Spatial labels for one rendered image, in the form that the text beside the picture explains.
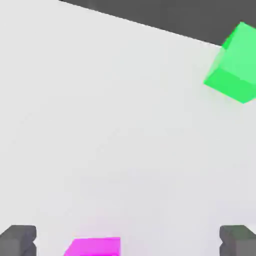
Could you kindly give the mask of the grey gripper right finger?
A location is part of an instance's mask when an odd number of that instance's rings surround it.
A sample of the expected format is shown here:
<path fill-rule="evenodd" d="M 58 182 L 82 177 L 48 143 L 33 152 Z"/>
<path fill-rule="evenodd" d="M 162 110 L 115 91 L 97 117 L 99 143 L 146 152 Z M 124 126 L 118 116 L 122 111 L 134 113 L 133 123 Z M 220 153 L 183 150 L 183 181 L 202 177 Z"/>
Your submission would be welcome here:
<path fill-rule="evenodd" d="M 245 225 L 222 225 L 219 256 L 256 256 L 256 234 Z"/>

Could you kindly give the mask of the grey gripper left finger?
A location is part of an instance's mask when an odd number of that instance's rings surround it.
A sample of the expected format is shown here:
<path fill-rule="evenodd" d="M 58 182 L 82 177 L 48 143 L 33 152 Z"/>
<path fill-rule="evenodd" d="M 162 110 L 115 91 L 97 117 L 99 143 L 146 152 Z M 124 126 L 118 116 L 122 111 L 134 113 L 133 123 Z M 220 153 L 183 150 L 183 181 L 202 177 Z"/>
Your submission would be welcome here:
<path fill-rule="evenodd" d="M 0 234 L 0 256 L 37 256 L 34 225 L 11 225 Z"/>

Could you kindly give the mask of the small magenta cube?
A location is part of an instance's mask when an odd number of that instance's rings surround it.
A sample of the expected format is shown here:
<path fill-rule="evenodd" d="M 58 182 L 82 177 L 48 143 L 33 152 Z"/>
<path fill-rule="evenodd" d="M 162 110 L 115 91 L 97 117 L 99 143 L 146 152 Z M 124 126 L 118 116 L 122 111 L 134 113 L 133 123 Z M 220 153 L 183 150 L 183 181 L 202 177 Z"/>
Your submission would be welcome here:
<path fill-rule="evenodd" d="M 119 237 L 76 238 L 63 256 L 121 256 Z"/>

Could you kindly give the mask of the large green box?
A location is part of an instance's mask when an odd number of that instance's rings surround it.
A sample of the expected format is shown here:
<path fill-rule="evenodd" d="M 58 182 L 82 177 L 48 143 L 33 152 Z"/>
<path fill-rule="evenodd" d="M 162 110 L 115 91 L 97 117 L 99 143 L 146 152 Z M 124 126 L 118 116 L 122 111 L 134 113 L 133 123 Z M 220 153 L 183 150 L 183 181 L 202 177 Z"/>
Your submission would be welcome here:
<path fill-rule="evenodd" d="M 243 104 L 256 99 L 256 28 L 245 22 L 236 26 L 203 83 Z"/>

